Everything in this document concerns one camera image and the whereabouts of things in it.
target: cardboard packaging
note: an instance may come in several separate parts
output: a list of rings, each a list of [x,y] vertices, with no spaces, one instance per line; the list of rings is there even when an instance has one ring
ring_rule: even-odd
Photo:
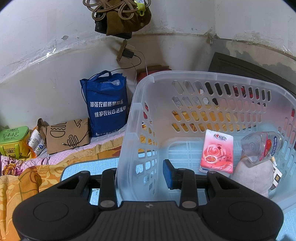
[[[46,126],[42,119],[38,120],[37,130],[46,137],[47,153],[69,150],[89,144],[89,121],[77,119]]]

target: green tag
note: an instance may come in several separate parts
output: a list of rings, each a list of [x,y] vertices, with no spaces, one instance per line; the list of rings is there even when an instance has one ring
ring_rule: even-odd
[[[146,10],[144,0],[135,0],[135,3],[137,3],[139,15],[144,16],[144,12]]]

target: black cable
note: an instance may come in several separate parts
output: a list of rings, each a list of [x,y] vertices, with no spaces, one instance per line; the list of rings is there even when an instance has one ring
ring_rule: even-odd
[[[139,58],[139,60],[140,60],[140,63],[139,63],[139,64],[137,64],[137,65],[133,65],[132,67],[128,67],[128,68],[114,69],[114,70],[111,70],[110,72],[113,72],[113,71],[116,71],[116,70],[120,70],[120,69],[131,69],[131,68],[134,68],[134,67],[139,66],[139,65],[142,63],[142,60],[141,60],[141,58],[140,58],[139,56],[137,56],[137,55],[135,55],[135,54],[134,54],[134,56],[136,56],[137,58]],[[87,104],[87,102],[86,102],[86,100],[85,100],[85,98],[84,98],[83,92],[82,92],[82,87],[81,87],[81,95],[82,95],[82,97],[83,97],[84,102]]]
[[[131,69],[131,68],[133,68],[133,67],[137,67],[137,66],[139,66],[139,65],[142,63],[142,60],[141,60],[141,58],[140,58],[139,56],[137,56],[137,55],[135,55],[135,54],[134,54],[134,56],[137,57],[137,58],[139,58],[139,60],[140,60],[140,63],[139,63],[139,64],[137,64],[137,65],[133,65],[132,67],[128,67],[128,68],[119,68],[119,69]]]

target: white wall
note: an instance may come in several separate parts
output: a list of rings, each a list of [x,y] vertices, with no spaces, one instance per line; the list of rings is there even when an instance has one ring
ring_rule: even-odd
[[[261,43],[270,38],[269,45],[281,48],[282,41],[293,52],[290,25],[295,14],[282,0],[152,0],[150,9],[150,24],[128,41],[144,53],[148,65],[207,71],[217,51],[295,82],[293,59],[222,39],[211,46],[198,35],[212,29],[220,38],[250,41],[255,31]],[[49,124],[86,117],[79,80],[127,67],[115,60],[122,40],[94,32],[91,12],[81,0],[13,0],[0,12],[0,26],[0,126],[32,128],[40,117]],[[122,72],[131,101],[135,70]]]
[[[215,30],[296,56],[296,13],[283,0],[215,0]]]
[[[87,107],[81,95],[80,79],[89,78],[105,69],[118,66],[116,55],[120,42],[115,37],[86,42],[35,63],[0,84],[0,125],[34,127],[38,118],[53,125],[87,117]],[[212,54],[206,38],[196,35],[138,35],[129,40],[143,52],[147,65],[170,65],[172,69],[206,71]],[[134,57],[132,63],[139,60]],[[119,70],[127,77],[129,102],[135,91],[135,69]]]
[[[214,0],[152,0],[152,20],[137,34],[204,34],[214,29]],[[32,60],[104,35],[82,0],[13,0],[0,12],[0,81]]]

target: screw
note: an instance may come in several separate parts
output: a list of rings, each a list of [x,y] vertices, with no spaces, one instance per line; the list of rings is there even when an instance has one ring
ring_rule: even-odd
[[[185,201],[182,203],[182,206],[184,208],[195,208],[196,207],[196,203],[193,201]]]
[[[115,205],[115,202],[112,200],[104,200],[100,203],[102,207],[113,207]]]

